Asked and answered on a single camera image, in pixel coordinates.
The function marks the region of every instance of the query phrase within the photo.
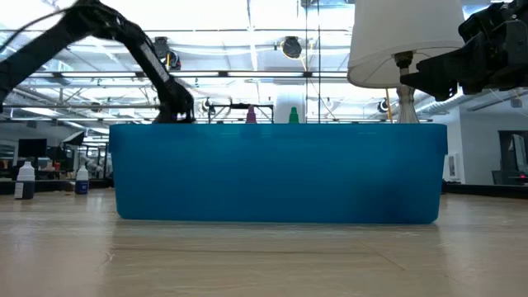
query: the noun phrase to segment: bottle with black label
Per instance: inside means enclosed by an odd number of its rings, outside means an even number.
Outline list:
[[[31,162],[25,162],[24,166],[18,171],[15,185],[15,199],[29,200],[33,199],[35,194],[35,169]]]

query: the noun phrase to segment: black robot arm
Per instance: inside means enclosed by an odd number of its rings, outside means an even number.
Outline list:
[[[62,19],[0,63],[0,112],[7,95],[61,50],[88,36],[116,40],[132,54],[158,91],[157,122],[192,122],[192,95],[165,69],[141,28],[99,0],[78,0]],[[185,114],[184,120],[178,115]]]
[[[494,3],[459,27],[465,46],[418,63],[401,83],[445,101],[457,93],[528,87],[528,0]]]

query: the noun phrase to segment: ceiling light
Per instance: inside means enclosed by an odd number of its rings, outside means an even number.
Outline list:
[[[134,121],[134,120],[142,120],[143,118],[107,118],[102,119],[104,121]]]
[[[30,78],[52,78],[52,73],[33,73]]]
[[[105,73],[105,72],[70,72],[62,73],[65,78],[135,78],[135,73],[132,72],[118,72],[118,73]]]
[[[290,59],[298,59],[303,52],[303,48],[300,46],[300,43],[295,36],[286,37],[286,39],[280,44],[280,47],[286,57]]]
[[[51,121],[52,119],[44,119],[44,118],[11,118],[8,120],[32,120],[32,121]]]
[[[347,78],[346,72],[333,72],[333,73],[312,73],[312,76],[318,78],[319,75],[321,78]]]
[[[36,113],[37,115],[43,115],[43,116],[61,116],[61,114],[59,114],[58,112],[56,111],[52,111],[51,109],[48,109],[48,108],[39,108],[39,107],[24,107],[24,108],[21,108],[23,111],[29,111],[29,112],[32,112],[32,113]]]
[[[89,118],[62,118],[62,119],[56,119],[61,121],[98,121],[99,119],[89,119]]]
[[[232,78],[302,78],[303,75],[301,72],[228,72],[228,76]]]
[[[79,124],[77,124],[77,123],[68,122],[68,121],[65,121],[64,123],[66,123],[66,124],[68,124],[68,125],[71,125],[72,127],[75,127],[75,128],[86,129],[85,126],[83,126],[83,125],[79,125]]]
[[[90,128],[91,130],[93,131],[96,131],[97,133],[101,133],[101,134],[109,134],[110,133],[110,129],[106,129],[106,128]]]
[[[177,78],[216,78],[218,77],[217,72],[207,71],[171,71],[171,75]]]

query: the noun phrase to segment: lamp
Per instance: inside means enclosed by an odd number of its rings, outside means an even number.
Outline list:
[[[348,81],[358,87],[397,88],[398,123],[418,123],[414,89],[399,82],[416,64],[464,45],[460,0],[357,0]]]

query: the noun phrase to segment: monitor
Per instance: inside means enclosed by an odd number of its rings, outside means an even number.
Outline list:
[[[48,148],[47,139],[19,139],[18,157],[45,157]]]

